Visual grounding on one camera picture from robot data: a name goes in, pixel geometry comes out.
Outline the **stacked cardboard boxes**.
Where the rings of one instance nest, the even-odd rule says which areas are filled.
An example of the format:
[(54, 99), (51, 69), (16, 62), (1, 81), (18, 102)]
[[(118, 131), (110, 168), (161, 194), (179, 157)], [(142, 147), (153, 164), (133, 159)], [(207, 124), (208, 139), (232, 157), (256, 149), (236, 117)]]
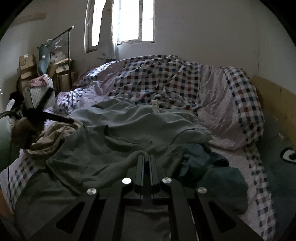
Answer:
[(75, 81), (72, 59), (62, 56), (58, 59), (54, 56), (54, 61), (47, 61), (42, 56), (37, 61), (34, 55), (24, 55), (18, 58), (18, 89), (23, 92), (26, 88), (49, 85), (53, 81), (53, 87), (58, 91), (69, 91)]

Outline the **khaki tan garment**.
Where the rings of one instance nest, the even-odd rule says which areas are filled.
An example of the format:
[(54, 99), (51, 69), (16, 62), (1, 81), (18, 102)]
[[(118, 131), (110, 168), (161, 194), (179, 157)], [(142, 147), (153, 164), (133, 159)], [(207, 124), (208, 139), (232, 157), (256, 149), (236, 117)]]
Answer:
[(64, 144), (67, 137), (82, 126), (78, 120), (73, 124), (55, 121), (39, 135), (37, 142), (32, 144), (27, 152), (35, 158), (52, 156)]

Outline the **checkered bed sheet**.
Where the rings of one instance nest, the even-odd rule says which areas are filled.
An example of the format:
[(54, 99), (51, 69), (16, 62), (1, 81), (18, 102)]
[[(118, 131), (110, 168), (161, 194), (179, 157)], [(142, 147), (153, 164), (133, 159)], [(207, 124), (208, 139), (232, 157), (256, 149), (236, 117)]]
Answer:
[[(276, 216), (267, 175), (258, 149), (252, 145), (237, 150), (210, 146), (237, 168), (248, 185), (248, 209), (240, 218), (263, 240), (273, 240)], [(54, 181), (21, 151), (18, 158), (1, 172), (4, 201), (26, 238), (30, 238), (69, 205), (77, 194)]]

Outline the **yellow wooden headboard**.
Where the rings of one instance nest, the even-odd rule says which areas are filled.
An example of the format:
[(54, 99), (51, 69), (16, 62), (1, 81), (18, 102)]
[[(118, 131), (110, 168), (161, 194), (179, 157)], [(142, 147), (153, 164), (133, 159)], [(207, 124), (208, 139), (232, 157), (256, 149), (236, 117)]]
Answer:
[(295, 147), (295, 94), (259, 76), (254, 76), (252, 84), (259, 90), (263, 105), (269, 111), (284, 134)]

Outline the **dark green garment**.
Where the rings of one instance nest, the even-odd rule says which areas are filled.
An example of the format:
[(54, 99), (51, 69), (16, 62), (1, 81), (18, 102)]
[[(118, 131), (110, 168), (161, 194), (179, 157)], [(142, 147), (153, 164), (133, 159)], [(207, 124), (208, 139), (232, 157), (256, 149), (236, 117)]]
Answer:
[(81, 128), (29, 179), (16, 202), (16, 222), (30, 238), (89, 188), (104, 189), (124, 178), (139, 155), (154, 155), (156, 164), (172, 175), (183, 154), (172, 130)]

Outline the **light grey-green garment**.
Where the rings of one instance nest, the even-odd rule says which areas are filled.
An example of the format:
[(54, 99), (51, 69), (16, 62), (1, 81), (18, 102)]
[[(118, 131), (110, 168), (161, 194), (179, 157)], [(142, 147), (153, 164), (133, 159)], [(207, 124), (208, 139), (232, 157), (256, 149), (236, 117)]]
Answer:
[(73, 111), (69, 117), (85, 126), (102, 126), (113, 137), (135, 144), (204, 144), (212, 139), (190, 111), (159, 109), (127, 98), (109, 98)]

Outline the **bright window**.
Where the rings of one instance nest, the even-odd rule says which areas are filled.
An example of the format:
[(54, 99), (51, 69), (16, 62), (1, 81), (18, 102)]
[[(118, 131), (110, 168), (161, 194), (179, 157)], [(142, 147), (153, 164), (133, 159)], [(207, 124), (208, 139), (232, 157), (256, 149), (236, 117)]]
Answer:
[(85, 16), (85, 52), (98, 49), (102, 25), (111, 24), (114, 44), (155, 42), (155, 1), (88, 1)]

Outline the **striped storage box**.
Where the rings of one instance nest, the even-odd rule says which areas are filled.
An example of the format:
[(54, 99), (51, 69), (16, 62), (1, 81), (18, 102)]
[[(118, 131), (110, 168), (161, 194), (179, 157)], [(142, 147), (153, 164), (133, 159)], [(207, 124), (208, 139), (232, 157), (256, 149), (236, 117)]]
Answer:
[[(48, 85), (37, 86), (37, 87), (26, 87), (23, 90), (23, 97), (25, 99), (25, 105), (27, 108), (36, 108), (41, 101), (42, 97), (48, 89), (51, 89)], [(52, 107), (55, 104), (56, 97), (55, 92), (52, 92), (50, 98), (44, 106), (44, 109)]]

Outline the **dark teal garment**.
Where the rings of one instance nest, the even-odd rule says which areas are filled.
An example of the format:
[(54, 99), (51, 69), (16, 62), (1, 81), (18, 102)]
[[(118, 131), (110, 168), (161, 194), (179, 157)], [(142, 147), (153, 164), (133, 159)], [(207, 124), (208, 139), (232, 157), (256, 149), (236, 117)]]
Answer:
[(221, 202), (236, 214), (248, 209), (248, 185), (241, 172), (231, 167), (226, 157), (206, 145), (182, 144), (182, 161), (175, 176), (185, 187), (204, 187), (210, 197)]

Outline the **teal pillow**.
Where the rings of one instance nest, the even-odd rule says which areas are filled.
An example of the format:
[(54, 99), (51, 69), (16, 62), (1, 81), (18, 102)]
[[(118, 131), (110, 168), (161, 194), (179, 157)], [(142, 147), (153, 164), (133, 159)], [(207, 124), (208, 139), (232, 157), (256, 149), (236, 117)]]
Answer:
[(278, 120), (264, 111), (263, 137), (256, 143), (276, 211), (276, 233), (282, 236), (295, 216), (295, 164), (285, 162), (280, 154), (292, 142), (280, 131)]

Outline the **black clothes rack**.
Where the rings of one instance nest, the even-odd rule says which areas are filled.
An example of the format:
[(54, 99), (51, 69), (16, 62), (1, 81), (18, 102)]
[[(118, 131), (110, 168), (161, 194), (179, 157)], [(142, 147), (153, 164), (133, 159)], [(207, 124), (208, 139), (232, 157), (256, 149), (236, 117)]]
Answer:
[(74, 25), (54, 38), (55, 47), (63, 52), (61, 59), (55, 63), (56, 79), (59, 91), (69, 91), (72, 88), (72, 59), (70, 57), (70, 34)]

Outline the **checkered crumpled duvet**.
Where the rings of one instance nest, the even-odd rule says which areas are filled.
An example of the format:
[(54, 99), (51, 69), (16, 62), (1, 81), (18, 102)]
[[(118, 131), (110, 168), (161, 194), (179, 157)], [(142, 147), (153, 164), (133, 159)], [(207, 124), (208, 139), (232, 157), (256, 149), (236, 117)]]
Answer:
[(158, 109), (189, 111), (212, 133), (212, 144), (235, 150), (260, 140), (264, 114), (248, 75), (233, 66), (215, 67), (173, 55), (111, 61), (87, 71), (74, 90), (58, 94), (56, 113), (69, 114), (108, 98)]

